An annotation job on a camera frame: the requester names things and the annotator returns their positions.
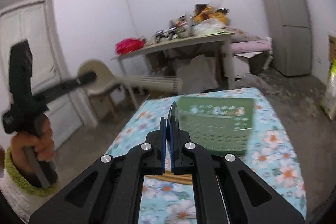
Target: white desk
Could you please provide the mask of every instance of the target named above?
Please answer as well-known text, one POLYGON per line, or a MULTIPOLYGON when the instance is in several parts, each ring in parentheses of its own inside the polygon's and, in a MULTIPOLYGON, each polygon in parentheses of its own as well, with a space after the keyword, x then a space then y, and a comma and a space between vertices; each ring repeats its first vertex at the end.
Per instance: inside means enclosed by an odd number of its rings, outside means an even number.
MULTIPOLYGON (((224 46, 224 51, 226 53, 225 58, 225 75, 228 76, 228 87, 229 90, 232 90, 234 88, 234 70, 233 70, 233 62, 232 62, 232 52, 231 52, 231 35, 234 33, 231 32, 221 32, 211 35, 205 35, 205 36, 197 36, 197 37, 187 37, 187 38, 176 38, 169 41, 164 41, 161 43, 152 44, 149 46, 145 46, 139 50, 136 50, 134 52, 130 52, 128 54, 122 54, 119 56, 116 56, 113 59, 118 59, 118 62, 120 64, 121 70, 124 75, 126 75, 126 70, 123 64, 123 60, 126 58, 134 57, 141 54, 148 54, 152 52, 159 52, 164 50, 170 50, 172 48, 178 48, 178 47, 185 47, 185 46, 191 46, 191 45, 197 45, 197 44, 203 44, 203 43, 210 43, 210 42, 221 42, 221 44, 224 46)), ((132 98, 133 104, 135 108, 138 108, 138 103, 135 98, 135 95, 133 93, 133 90, 128 86, 127 87, 130 96, 132 98)))

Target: refrigerator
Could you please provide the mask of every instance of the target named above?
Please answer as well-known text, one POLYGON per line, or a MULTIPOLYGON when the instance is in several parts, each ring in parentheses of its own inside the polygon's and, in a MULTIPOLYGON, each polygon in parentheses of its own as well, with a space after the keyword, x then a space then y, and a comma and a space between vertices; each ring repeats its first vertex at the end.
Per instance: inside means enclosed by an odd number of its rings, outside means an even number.
POLYGON ((263 0, 273 44, 273 67, 286 76, 308 75, 312 35, 306 0, 263 0))

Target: table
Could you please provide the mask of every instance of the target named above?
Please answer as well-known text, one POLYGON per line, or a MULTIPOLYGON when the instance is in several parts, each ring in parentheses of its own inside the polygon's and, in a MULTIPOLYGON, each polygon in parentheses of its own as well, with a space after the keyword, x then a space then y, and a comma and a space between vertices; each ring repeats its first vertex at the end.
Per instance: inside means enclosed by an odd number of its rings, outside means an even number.
MULTIPOLYGON (((241 158, 256 174, 283 196, 306 217, 306 192, 300 164, 287 133, 270 103, 256 88, 218 91, 192 96, 220 98, 254 98, 253 129, 247 153, 241 158)), ((143 143, 148 132, 158 130, 160 118, 168 116, 169 108, 179 96, 145 101, 117 136, 107 153, 113 157, 126 154, 133 146, 143 143)), ((166 169, 170 168, 169 155, 166 169)), ((195 223, 193 187, 157 179, 145 178, 139 223, 179 223, 179 216, 195 223)))
MULTIPOLYGON (((149 54, 152 52, 159 52, 159 51, 165 51, 170 50, 173 48, 178 47, 185 47, 185 46, 192 46, 197 44, 203 44, 203 43, 210 43, 210 42, 221 42, 221 44, 224 46, 224 51, 226 53, 225 58, 225 75, 228 78, 228 86, 229 90, 232 90, 234 88, 234 67, 233 67, 233 61, 232 61, 232 51, 231 51, 231 36, 233 35, 233 32, 220 32, 216 34, 211 35, 203 35, 203 36, 197 36, 197 37, 187 37, 187 38, 175 38, 173 40, 164 41, 161 43, 152 44, 149 46, 145 46, 139 50, 136 50, 134 52, 130 52, 128 54, 122 54, 115 56, 112 58, 112 60, 117 59, 121 70, 124 75, 127 75, 125 66, 123 64, 123 60, 126 58, 134 57, 141 54, 149 54)), ((132 88, 127 86, 127 90, 130 93, 132 102, 135 106, 135 108, 138 108, 137 99, 135 98, 134 92, 132 88)))

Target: green plastic tray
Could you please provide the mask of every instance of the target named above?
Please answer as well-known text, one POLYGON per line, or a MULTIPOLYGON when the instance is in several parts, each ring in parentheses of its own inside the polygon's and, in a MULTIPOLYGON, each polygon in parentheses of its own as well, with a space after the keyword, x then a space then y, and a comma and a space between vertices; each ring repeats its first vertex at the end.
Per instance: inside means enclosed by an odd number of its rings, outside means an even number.
POLYGON ((253 98, 180 97, 179 127, 214 155, 242 156, 252 129, 253 98))

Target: blue floral tablecloth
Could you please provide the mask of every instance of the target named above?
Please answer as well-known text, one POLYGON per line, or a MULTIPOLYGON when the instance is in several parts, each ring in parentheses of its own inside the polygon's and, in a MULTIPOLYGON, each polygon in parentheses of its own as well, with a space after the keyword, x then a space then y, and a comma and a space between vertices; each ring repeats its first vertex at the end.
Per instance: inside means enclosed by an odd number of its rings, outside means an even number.
MULTIPOLYGON (((253 129, 247 153, 241 159, 305 218, 307 209, 305 184, 297 156, 284 127, 262 93, 256 88, 247 88, 191 96, 255 100, 253 129)), ((147 133, 159 129, 160 118, 167 118, 172 102, 177 101, 178 98, 179 96, 174 96, 145 101, 117 136, 107 153, 113 157, 124 155, 133 146, 143 143, 147 133)), ((170 169, 168 154, 166 169, 170 169)), ((145 178, 139 223, 196 223, 193 187, 145 178)))

